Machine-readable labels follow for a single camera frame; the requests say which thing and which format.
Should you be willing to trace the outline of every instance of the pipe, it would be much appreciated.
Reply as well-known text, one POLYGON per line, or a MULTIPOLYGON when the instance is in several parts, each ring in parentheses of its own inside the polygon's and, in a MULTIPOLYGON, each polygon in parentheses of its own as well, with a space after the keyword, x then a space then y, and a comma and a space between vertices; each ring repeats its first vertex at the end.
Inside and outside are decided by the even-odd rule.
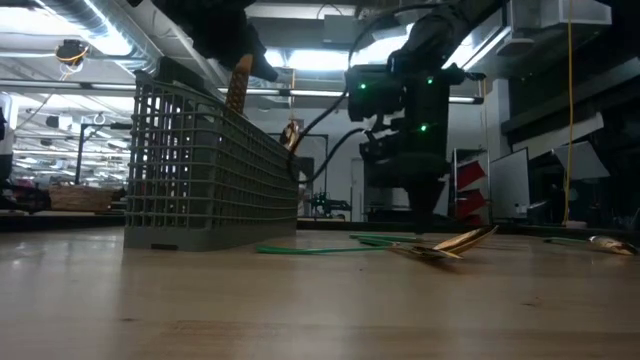
MULTIPOLYGON (((18 49, 2 49, 0 48, 0 58, 47 58, 55 57, 56 54, 49 50, 18 50, 18 49)), ((130 56, 118 56, 118 55, 100 55, 95 53, 89 53, 87 59, 96 61, 112 61, 117 63, 137 62, 145 63, 145 58, 136 58, 130 56)))
POLYGON ((193 48, 193 45, 189 43, 189 40, 187 39, 187 36, 182 32, 182 29, 180 29, 178 25, 174 24, 173 22, 171 22, 169 25, 174 35, 178 38, 178 40, 180 40, 180 43, 182 44, 182 46, 184 46, 185 49, 187 49, 187 51, 189 52, 189 55, 191 55, 196 60, 196 62, 198 63, 198 66, 200 67, 200 69, 202 69, 202 71, 207 76, 207 79, 211 82, 211 84, 214 86, 218 83, 224 84, 225 79, 220 75, 218 75, 218 78, 220 79, 220 81, 216 81, 216 75, 214 75, 211 65, 209 65, 209 63, 207 63, 207 60, 205 60, 202 57, 202 55, 200 55, 193 48))
POLYGON ((129 72, 153 72, 162 52, 113 0, 35 0, 54 16, 70 23, 103 54, 121 57, 129 72), (141 61, 128 61, 141 58, 141 61))

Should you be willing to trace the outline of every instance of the wire grid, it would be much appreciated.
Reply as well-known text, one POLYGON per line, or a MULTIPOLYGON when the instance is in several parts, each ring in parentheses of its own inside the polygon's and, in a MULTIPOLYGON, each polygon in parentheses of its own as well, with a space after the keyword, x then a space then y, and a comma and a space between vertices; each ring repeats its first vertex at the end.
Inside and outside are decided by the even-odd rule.
POLYGON ((287 150, 218 100, 139 78, 133 120, 127 226, 295 222, 287 150))

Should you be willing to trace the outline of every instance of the black cable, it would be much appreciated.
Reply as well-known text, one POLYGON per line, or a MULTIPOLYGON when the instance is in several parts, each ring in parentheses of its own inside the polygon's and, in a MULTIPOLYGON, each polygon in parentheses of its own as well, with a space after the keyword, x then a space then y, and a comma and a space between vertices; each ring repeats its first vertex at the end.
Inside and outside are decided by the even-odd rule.
MULTIPOLYGON (((397 9, 391 10, 391 11, 389 11, 389 12, 383 14, 383 15, 378 16, 372 22, 367 24, 367 26, 365 26, 365 28, 362 30, 362 32, 360 32, 358 37, 356 37, 356 39, 353 41, 353 44, 351 45, 351 49, 349 49, 349 57, 348 57, 348 61, 347 61, 347 69, 351 68, 351 59, 353 58, 353 54, 355 53, 356 48, 358 47, 358 44, 362 41, 362 39, 364 39, 365 36, 367 36, 369 34, 369 32, 376 25, 378 25, 383 20, 386 20, 390 16, 394 16, 396 14, 403 13, 403 12, 406 12, 406 11, 420 10, 420 9, 433 9, 433 8, 438 7, 438 6, 447 5, 447 4, 448 3, 407 5, 407 6, 402 6, 402 7, 399 7, 397 9)), ((348 92, 348 89, 347 89, 347 86, 345 84, 345 87, 344 87, 344 90, 342 91, 342 94, 340 94, 340 96, 338 96, 338 98, 333 103, 333 105, 329 106, 329 108, 326 109, 325 111, 323 111, 322 114, 320 114, 317 118, 315 118, 309 124, 309 126, 307 126, 306 128, 304 128, 304 130, 302 130, 302 132, 300 133, 300 136, 298 137, 298 140, 293 144, 293 146, 291 147, 291 150, 289 150, 289 157, 287 158, 287 172, 289 173, 289 178, 291 179, 291 181, 293 181, 293 182, 295 182, 297 184, 311 184, 311 183, 313 183, 320 176, 320 174, 322 174, 322 172, 327 168, 327 166, 329 165, 329 162, 331 161, 331 158, 333 158, 333 156, 338 151, 340 146, 349 137, 351 137, 352 135, 354 135, 354 134, 356 134, 358 132, 364 131, 364 129, 354 129, 354 130, 349 131, 347 134, 345 134, 345 136, 343 136, 342 139, 340 139, 340 141, 338 141, 338 143, 336 143, 336 145, 333 147, 333 149, 331 149, 331 152, 329 153, 329 156, 327 156, 327 158, 324 160, 322 165, 320 165, 320 168, 318 169, 318 171, 315 174, 313 174, 313 176, 311 176, 306 181, 300 181, 298 179, 298 177, 296 176, 296 174, 293 173, 293 158, 295 156, 296 150, 298 150, 298 146, 300 146, 300 142, 302 142, 302 139, 304 139, 304 137, 307 136, 307 134, 311 131, 311 129, 313 129, 322 120, 324 120, 329 114, 331 114, 335 109, 337 109, 338 106, 340 106, 340 103, 342 103, 342 100, 344 100, 347 97, 347 92, 348 92)))
POLYGON ((337 6, 335 6, 334 4, 331 3, 324 3, 322 4, 322 6, 320 6, 320 9, 318 9, 318 13, 316 14, 316 19, 320 19, 320 13, 322 12, 322 9, 326 8, 327 6, 331 6, 332 8, 336 9, 336 11, 338 12, 338 14, 344 16, 344 14, 342 13, 342 11, 340 9, 338 9, 337 6))

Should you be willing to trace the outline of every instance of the gray plastic basket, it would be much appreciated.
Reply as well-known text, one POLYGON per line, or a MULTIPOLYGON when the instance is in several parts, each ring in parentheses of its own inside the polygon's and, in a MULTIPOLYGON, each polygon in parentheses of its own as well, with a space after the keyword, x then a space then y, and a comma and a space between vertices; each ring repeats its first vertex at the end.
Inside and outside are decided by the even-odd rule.
POLYGON ((217 99, 138 74, 124 246, 207 251, 294 234, 286 158, 217 99))

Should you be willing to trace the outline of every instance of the wall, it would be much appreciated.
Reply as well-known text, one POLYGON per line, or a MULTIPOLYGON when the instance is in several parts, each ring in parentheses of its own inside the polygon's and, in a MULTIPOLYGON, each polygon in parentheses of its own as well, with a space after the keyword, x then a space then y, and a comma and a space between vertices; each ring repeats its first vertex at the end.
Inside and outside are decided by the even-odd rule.
MULTIPOLYGON (((304 125, 308 126, 323 109, 301 109, 295 111, 295 117, 304 120, 304 125)), ((281 133, 282 129, 289 123, 289 110, 271 109, 262 112, 258 109, 247 109, 245 115, 260 129, 266 133, 281 133)), ((352 123, 347 112, 340 110, 337 114, 332 113, 324 119, 311 134, 329 135, 329 150, 335 146, 340 138, 347 131, 364 126, 363 124, 352 123)), ((354 135, 344 143, 334 156, 328 166, 328 178, 326 191, 332 199, 351 201, 351 161, 360 158, 359 144, 366 141, 364 135, 354 135)), ((315 159, 316 170, 325 160, 325 143, 320 138, 305 138, 300 144, 297 155, 300 157, 313 157, 315 159)), ((320 175, 314 182, 314 191, 324 189, 324 174, 320 175)))
POLYGON ((487 111, 487 133, 489 140, 489 156, 491 161, 511 153, 507 137, 502 134, 500 126, 509 120, 509 81, 497 79, 493 82, 492 91, 485 99, 487 111))
MULTIPOLYGON (((322 112, 321 109, 296 110, 295 117, 304 120, 307 126, 316 116, 322 112)), ((263 131, 267 133, 280 133, 288 124, 289 111, 272 109, 262 112, 258 109, 248 109, 247 117, 263 131)), ((342 135, 356 127, 365 124, 352 123, 346 111, 341 110, 338 114, 331 114, 321 122, 311 134, 329 135, 329 146, 332 148, 342 135)), ((366 141, 363 135, 355 135, 349 139, 336 153, 336 156, 329 163, 328 187, 327 191, 331 197, 339 200, 350 201, 351 194, 351 162, 355 158, 360 158, 359 144, 366 141)), ((454 148, 476 149, 484 147, 486 137, 482 124, 482 106, 475 105, 451 105, 449 107, 449 140, 448 153, 449 160, 454 148)), ((324 161, 324 143, 319 139, 308 138, 301 143, 298 151, 299 156, 315 158, 316 169, 324 161)), ((314 182, 314 189, 319 191, 324 186, 324 176, 320 176, 314 182)), ((394 191, 394 205, 408 205, 406 193, 403 190, 394 191)), ((448 209, 448 190, 445 189, 441 196, 436 212, 446 215, 448 209)))

